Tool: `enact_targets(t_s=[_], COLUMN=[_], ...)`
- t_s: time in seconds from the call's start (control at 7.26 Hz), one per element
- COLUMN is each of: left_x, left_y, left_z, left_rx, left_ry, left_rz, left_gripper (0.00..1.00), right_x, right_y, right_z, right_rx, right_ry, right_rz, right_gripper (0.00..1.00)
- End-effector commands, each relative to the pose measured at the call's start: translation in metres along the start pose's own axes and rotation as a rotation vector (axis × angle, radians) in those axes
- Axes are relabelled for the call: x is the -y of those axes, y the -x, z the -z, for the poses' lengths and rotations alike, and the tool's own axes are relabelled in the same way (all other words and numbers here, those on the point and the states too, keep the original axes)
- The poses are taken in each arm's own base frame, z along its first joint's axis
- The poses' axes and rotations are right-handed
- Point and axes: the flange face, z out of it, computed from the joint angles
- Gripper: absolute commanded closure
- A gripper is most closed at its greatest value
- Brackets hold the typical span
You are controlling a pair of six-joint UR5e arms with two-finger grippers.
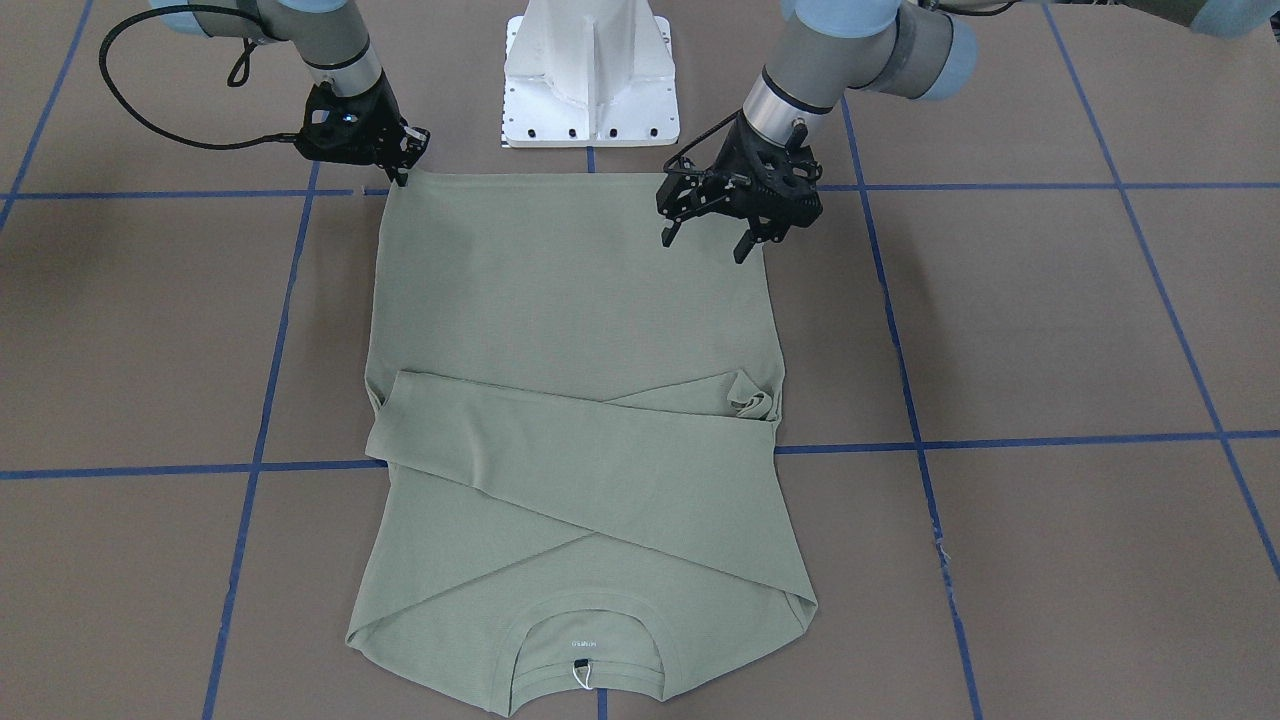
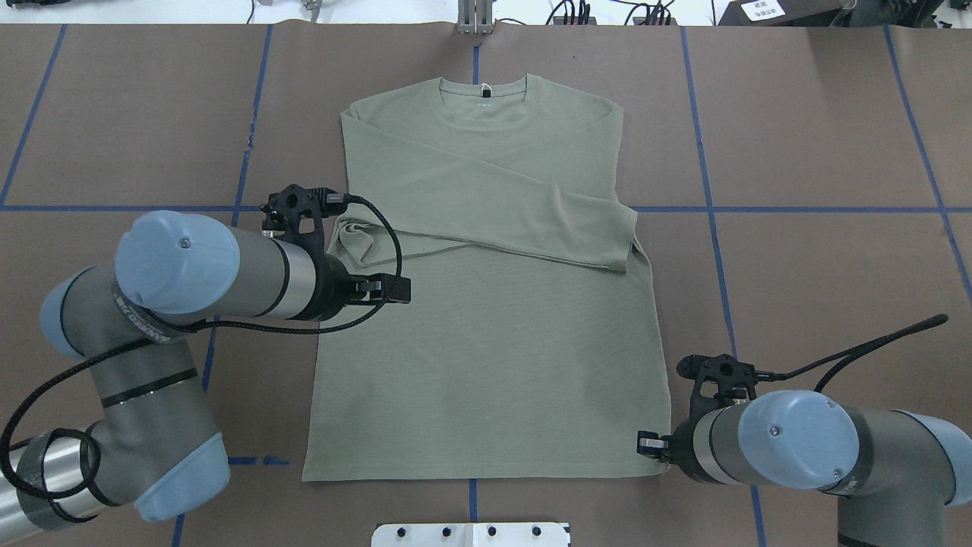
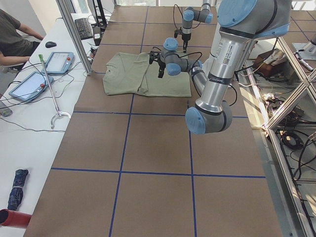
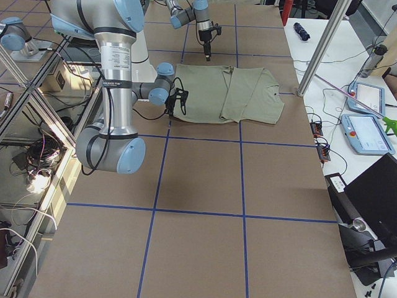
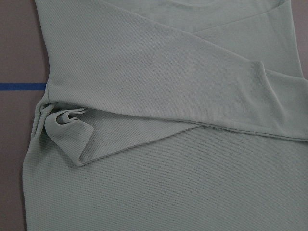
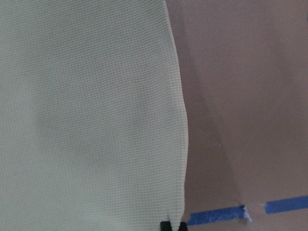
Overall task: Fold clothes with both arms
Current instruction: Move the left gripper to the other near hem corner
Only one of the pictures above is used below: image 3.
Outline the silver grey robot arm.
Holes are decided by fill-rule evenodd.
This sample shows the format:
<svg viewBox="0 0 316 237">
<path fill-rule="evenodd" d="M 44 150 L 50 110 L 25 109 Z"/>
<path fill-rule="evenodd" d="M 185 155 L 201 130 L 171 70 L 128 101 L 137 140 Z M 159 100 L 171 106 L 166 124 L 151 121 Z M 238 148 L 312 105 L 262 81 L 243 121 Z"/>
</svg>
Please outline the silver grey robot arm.
<svg viewBox="0 0 316 237">
<path fill-rule="evenodd" d="M 187 109 L 187 128 L 194 134 L 226 130 L 232 123 L 232 111 L 224 100 L 243 52 L 253 40 L 273 39 L 289 30 L 292 2 L 289 0 L 224 0 L 217 12 L 218 28 L 212 53 L 203 67 L 199 60 L 177 53 L 176 38 L 167 38 L 161 51 L 151 51 L 149 61 L 159 65 L 158 76 L 190 75 L 200 97 Z"/>
<path fill-rule="evenodd" d="M 182 26 L 179 29 L 175 26 L 174 37 L 177 38 L 178 35 L 181 35 L 183 52 L 186 52 L 188 42 L 191 39 L 193 22 L 197 21 L 199 23 L 210 24 L 213 19 L 210 1 L 204 0 L 200 10 L 187 7 L 183 12 L 180 11 L 180 14 L 182 16 Z"/>
</svg>

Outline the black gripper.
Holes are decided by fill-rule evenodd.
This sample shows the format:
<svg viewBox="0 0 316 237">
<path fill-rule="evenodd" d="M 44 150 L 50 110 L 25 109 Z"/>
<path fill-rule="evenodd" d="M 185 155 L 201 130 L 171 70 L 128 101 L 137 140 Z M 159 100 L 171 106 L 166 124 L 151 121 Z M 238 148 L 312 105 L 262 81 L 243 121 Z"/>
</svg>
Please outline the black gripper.
<svg viewBox="0 0 316 237">
<path fill-rule="evenodd" d="M 176 29 L 174 30 L 174 37 L 177 38 L 178 35 L 182 36 L 182 40 L 183 40 L 183 52 L 186 53 L 187 52 L 187 46 L 188 46 L 188 41 L 191 39 L 191 35 L 192 35 L 192 29 L 186 29 L 186 28 L 180 28 L 180 29 Z"/>
<path fill-rule="evenodd" d="M 159 65 L 158 78 L 163 78 L 165 63 L 162 62 L 160 55 L 161 55 L 160 51 L 151 50 L 149 53 L 149 64 L 151 65 L 153 64 L 153 62 L 157 62 Z"/>
</svg>

